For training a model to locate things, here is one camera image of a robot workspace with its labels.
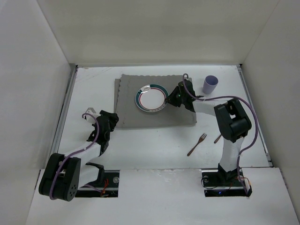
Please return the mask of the grey cloth placemat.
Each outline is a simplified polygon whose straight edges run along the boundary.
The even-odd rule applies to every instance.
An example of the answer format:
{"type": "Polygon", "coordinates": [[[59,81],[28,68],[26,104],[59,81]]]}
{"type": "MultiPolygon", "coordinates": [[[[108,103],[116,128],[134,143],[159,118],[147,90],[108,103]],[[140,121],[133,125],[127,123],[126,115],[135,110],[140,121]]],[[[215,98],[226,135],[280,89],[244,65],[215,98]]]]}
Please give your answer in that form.
{"type": "Polygon", "coordinates": [[[180,75],[125,75],[115,79],[114,112],[118,129],[194,126],[196,113],[165,102],[182,80],[180,75]]]}

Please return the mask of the left aluminium frame rail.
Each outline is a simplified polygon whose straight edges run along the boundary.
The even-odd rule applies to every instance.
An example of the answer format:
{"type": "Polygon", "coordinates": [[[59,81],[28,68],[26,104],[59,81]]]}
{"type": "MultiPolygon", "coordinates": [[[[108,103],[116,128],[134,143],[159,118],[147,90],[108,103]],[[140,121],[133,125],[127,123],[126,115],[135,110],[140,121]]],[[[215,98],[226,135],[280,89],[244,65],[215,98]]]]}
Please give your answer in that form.
{"type": "Polygon", "coordinates": [[[50,152],[47,154],[45,165],[47,164],[50,156],[53,153],[57,153],[59,150],[61,137],[62,137],[62,133],[63,133],[63,128],[65,125],[65,121],[66,121],[66,117],[67,117],[67,113],[68,113],[68,109],[69,109],[69,104],[70,104],[72,92],[73,92],[74,85],[75,85],[75,79],[76,79],[76,75],[77,75],[77,71],[78,71],[78,65],[74,64],[74,63],[70,63],[69,66],[70,66],[71,70],[70,70],[70,74],[68,77],[68,83],[67,83],[67,87],[65,90],[62,107],[60,110],[59,120],[58,120],[56,129],[55,129],[53,142],[52,142],[52,145],[50,148],[50,152]]]}

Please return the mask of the lilac plastic cup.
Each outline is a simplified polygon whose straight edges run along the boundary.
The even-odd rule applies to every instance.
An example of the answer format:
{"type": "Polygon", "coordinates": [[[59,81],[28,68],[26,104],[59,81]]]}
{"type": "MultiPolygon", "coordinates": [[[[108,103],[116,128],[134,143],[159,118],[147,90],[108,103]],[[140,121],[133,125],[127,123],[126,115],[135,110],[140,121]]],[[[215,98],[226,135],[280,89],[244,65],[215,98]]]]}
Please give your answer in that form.
{"type": "Polygon", "coordinates": [[[218,84],[218,78],[213,76],[213,75],[209,75],[207,77],[205,77],[204,79],[204,83],[203,83],[203,88],[202,91],[204,94],[211,94],[214,89],[216,88],[218,84]]]}

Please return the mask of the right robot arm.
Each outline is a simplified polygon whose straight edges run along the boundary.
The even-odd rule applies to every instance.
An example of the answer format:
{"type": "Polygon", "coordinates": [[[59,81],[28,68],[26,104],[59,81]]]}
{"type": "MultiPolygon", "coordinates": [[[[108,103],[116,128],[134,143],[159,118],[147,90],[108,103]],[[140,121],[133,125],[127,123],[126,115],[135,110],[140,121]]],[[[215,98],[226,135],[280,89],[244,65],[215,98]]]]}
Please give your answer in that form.
{"type": "Polygon", "coordinates": [[[196,96],[192,83],[185,78],[178,83],[165,102],[175,107],[183,105],[191,112],[205,113],[216,118],[218,129],[224,139],[218,174],[223,182],[236,178],[244,186],[245,181],[240,172],[240,157],[244,151],[254,145],[258,136],[257,117],[250,104],[236,96],[211,98],[196,96]],[[252,128],[252,123],[242,104],[249,108],[255,122],[254,139],[249,146],[243,149],[241,148],[242,143],[252,128]]]}

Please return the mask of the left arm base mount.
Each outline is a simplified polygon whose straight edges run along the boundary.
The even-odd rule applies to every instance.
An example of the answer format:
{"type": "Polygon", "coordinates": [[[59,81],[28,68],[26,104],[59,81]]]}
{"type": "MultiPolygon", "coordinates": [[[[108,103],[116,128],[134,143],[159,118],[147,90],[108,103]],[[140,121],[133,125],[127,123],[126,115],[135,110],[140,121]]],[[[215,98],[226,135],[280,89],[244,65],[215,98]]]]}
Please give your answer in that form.
{"type": "Polygon", "coordinates": [[[115,198],[119,192],[120,171],[105,171],[101,178],[79,188],[77,198],[115,198]]]}

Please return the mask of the brown wooden fork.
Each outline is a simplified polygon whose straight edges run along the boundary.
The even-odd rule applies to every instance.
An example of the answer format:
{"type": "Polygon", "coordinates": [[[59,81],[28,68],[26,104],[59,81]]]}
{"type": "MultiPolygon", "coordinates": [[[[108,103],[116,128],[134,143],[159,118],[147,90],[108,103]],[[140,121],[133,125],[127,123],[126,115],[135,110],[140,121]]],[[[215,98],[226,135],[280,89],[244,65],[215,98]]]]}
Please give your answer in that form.
{"type": "Polygon", "coordinates": [[[206,134],[206,133],[203,133],[203,134],[200,136],[200,138],[199,138],[197,144],[196,144],[196,145],[188,152],[188,154],[187,154],[188,157],[193,153],[193,151],[196,149],[196,147],[197,147],[200,143],[202,143],[202,142],[205,140],[206,137],[207,137],[207,134],[206,134]]]}

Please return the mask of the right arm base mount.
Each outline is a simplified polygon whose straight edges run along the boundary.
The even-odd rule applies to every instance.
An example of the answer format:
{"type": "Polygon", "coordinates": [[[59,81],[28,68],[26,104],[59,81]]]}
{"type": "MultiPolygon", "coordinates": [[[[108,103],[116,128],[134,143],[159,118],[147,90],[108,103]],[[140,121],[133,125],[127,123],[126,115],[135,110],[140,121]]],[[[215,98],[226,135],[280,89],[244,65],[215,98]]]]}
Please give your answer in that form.
{"type": "Polygon", "coordinates": [[[205,197],[250,197],[253,190],[249,179],[243,176],[240,170],[240,178],[234,175],[225,180],[218,170],[202,170],[201,185],[205,197]]]}

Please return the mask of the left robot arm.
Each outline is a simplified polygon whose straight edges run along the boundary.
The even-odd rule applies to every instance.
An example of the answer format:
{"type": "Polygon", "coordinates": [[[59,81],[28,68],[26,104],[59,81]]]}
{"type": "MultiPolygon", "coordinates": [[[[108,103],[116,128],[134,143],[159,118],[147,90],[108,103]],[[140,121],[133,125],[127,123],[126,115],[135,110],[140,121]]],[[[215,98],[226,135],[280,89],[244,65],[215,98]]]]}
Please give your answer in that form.
{"type": "Polygon", "coordinates": [[[89,108],[82,118],[94,128],[85,144],[65,154],[53,153],[47,162],[38,192],[51,200],[118,197],[120,172],[106,170],[92,160],[107,150],[119,117],[116,113],[103,110],[96,113],[89,108]]]}

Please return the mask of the right aluminium frame rail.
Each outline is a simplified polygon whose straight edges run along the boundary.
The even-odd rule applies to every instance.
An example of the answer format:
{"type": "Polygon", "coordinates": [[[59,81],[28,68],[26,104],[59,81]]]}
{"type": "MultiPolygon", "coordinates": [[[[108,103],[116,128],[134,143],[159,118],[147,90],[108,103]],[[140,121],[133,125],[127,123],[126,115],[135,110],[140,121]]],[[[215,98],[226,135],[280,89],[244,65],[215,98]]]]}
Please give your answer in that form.
{"type": "MultiPolygon", "coordinates": [[[[240,79],[242,81],[242,84],[243,84],[243,87],[244,87],[244,91],[245,91],[246,96],[247,96],[247,100],[248,100],[249,104],[251,105],[252,109],[255,112],[254,105],[253,105],[250,93],[248,91],[246,80],[245,80],[245,77],[244,77],[244,74],[243,74],[243,71],[242,71],[242,64],[238,64],[237,65],[237,70],[239,72],[240,79]]],[[[264,136],[262,134],[262,130],[261,130],[261,127],[260,127],[259,123],[258,123],[258,138],[257,138],[257,141],[261,142],[262,145],[263,145],[263,149],[264,149],[267,161],[269,163],[269,167],[274,167],[273,163],[272,163],[272,160],[270,158],[270,154],[269,154],[269,151],[268,151],[268,148],[267,148],[267,145],[266,145],[266,142],[265,142],[264,136]]]]}

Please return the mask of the white plate with green rim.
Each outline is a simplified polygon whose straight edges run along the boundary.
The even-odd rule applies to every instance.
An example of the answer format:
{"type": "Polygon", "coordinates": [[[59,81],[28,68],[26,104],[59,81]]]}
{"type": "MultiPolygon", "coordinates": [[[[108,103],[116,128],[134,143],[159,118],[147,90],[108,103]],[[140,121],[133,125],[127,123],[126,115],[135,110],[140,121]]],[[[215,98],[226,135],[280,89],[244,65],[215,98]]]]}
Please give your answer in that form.
{"type": "Polygon", "coordinates": [[[136,106],[146,113],[156,113],[167,105],[165,98],[169,96],[165,87],[158,84],[148,84],[141,87],[135,95],[136,106]]]}

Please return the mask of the aluminium frame rail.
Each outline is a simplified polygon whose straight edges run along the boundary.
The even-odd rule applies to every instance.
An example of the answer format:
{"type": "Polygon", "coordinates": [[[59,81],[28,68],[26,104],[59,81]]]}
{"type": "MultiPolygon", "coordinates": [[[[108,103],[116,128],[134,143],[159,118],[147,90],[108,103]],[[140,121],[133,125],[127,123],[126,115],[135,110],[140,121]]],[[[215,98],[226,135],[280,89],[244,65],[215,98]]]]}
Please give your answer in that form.
{"type": "Polygon", "coordinates": [[[71,70],[70,70],[70,74],[68,77],[68,83],[67,83],[67,87],[65,90],[62,107],[60,110],[59,120],[58,120],[56,129],[55,129],[53,142],[52,142],[52,145],[50,148],[50,152],[47,154],[45,165],[47,164],[50,156],[53,153],[57,153],[59,150],[61,137],[62,137],[62,133],[63,133],[63,128],[65,125],[65,121],[66,121],[66,117],[67,117],[67,113],[68,113],[68,109],[69,109],[69,104],[70,104],[72,92],[73,92],[74,85],[75,85],[75,79],[76,79],[76,75],[77,75],[77,71],[78,71],[78,65],[74,64],[74,63],[70,63],[69,66],[70,66],[71,70]]]}
{"type": "MultiPolygon", "coordinates": [[[[247,100],[248,100],[249,104],[251,105],[252,109],[255,112],[254,105],[253,105],[250,93],[248,91],[246,80],[245,80],[245,77],[244,77],[244,74],[243,74],[243,71],[242,71],[242,64],[238,64],[237,65],[237,70],[239,72],[240,79],[242,81],[242,84],[243,84],[243,87],[244,87],[244,91],[245,91],[246,96],[247,96],[247,100]]],[[[264,149],[267,161],[269,163],[269,167],[274,167],[273,163],[272,163],[272,160],[270,158],[270,154],[269,154],[269,151],[268,151],[268,148],[267,148],[267,145],[266,145],[266,142],[265,142],[264,136],[262,134],[262,130],[261,130],[261,127],[260,127],[259,123],[258,123],[258,138],[257,138],[257,141],[261,142],[262,145],[263,145],[263,149],[264,149]]]]}

